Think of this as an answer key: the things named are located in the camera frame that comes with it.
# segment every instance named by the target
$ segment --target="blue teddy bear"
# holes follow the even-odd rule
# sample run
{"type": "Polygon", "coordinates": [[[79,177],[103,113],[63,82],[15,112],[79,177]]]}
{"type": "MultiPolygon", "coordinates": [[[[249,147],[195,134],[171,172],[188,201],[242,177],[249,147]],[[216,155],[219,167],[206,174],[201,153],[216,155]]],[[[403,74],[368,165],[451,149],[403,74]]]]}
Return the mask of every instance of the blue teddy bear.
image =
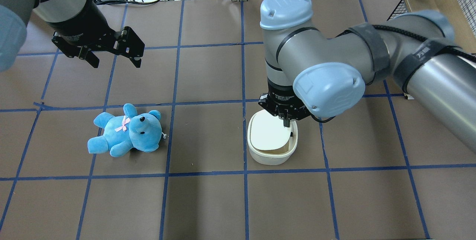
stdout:
{"type": "Polygon", "coordinates": [[[101,113],[94,118],[94,124],[104,129],[104,134],[88,141],[88,152],[100,154],[109,151],[112,157],[121,157],[132,148],[143,152],[153,152],[162,138],[160,112],[137,114],[134,105],[124,104],[124,116],[101,113]]]}

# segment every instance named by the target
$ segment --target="white bowl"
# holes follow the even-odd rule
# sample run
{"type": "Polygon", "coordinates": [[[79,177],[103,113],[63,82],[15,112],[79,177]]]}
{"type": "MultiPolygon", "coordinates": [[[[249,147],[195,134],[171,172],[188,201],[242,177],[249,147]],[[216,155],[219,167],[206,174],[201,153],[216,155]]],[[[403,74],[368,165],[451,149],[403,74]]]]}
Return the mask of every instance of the white bowl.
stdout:
{"type": "MultiPolygon", "coordinates": [[[[280,164],[286,162],[289,159],[289,157],[296,150],[296,147],[298,145],[298,125],[296,124],[296,121],[292,120],[290,122],[290,130],[291,130],[293,136],[289,137],[287,140],[285,138],[280,138],[279,139],[279,141],[284,142],[284,143],[289,142],[289,150],[287,150],[286,152],[281,153],[281,154],[270,154],[270,153],[261,152],[255,146],[253,146],[252,137],[251,137],[251,132],[252,132],[251,127],[253,126],[253,121],[255,120],[255,117],[257,115],[265,115],[265,114],[269,115],[270,118],[276,118],[281,124],[283,122],[282,120],[279,119],[279,117],[272,116],[266,110],[261,110],[261,111],[255,113],[251,117],[250,123],[248,124],[248,137],[247,137],[248,138],[247,139],[248,148],[250,150],[251,157],[253,157],[253,159],[255,159],[256,162],[258,162],[260,164],[263,164],[263,165],[269,165],[269,166],[280,165],[280,164]]],[[[269,125],[270,126],[276,125],[276,120],[273,121],[273,122],[270,122],[269,125]]]]}

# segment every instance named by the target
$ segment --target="teddy bear arm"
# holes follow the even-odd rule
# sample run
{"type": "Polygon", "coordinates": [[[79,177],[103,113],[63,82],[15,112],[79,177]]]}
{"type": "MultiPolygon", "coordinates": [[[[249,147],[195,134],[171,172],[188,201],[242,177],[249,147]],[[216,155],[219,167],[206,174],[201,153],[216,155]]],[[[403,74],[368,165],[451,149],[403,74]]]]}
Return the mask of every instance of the teddy bear arm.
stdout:
{"type": "Polygon", "coordinates": [[[96,116],[96,118],[94,118],[94,125],[100,127],[100,128],[105,128],[106,125],[107,125],[107,122],[109,122],[109,120],[111,120],[111,118],[113,118],[114,115],[110,114],[110,113],[100,113],[98,116],[96,116]]]}
{"type": "Polygon", "coordinates": [[[114,145],[111,148],[111,152],[109,153],[111,154],[112,157],[121,157],[127,152],[129,152],[129,150],[131,150],[132,148],[133,148],[132,142],[123,141],[119,144],[114,145]]]}

